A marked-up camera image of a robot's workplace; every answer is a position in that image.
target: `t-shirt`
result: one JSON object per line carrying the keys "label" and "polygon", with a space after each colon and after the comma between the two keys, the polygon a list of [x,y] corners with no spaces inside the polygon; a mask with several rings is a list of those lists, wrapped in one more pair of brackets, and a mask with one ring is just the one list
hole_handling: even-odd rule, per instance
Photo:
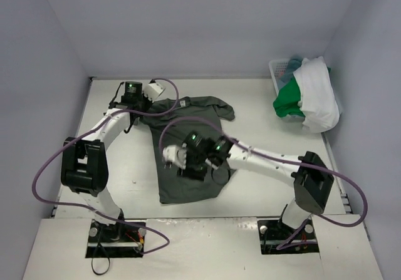
{"label": "t-shirt", "polygon": [[[175,100],[156,101],[148,113],[161,113],[172,107]],[[169,122],[177,117],[198,116],[209,120],[221,128],[220,118],[233,120],[234,110],[226,102],[214,97],[184,97],[179,100],[177,108],[168,115],[161,117],[143,117],[142,122],[150,127],[154,144],[154,152],[159,182],[160,202],[163,204],[188,203],[217,197],[229,180],[227,169],[220,168],[211,177],[211,167],[204,181],[192,180],[177,175],[178,167],[173,165],[170,169],[164,167],[159,151],[159,138],[162,130]],[[185,137],[191,132],[197,131],[204,138],[217,140],[221,134],[201,122],[182,121],[169,128],[164,136],[163,146],[182,145]]]}

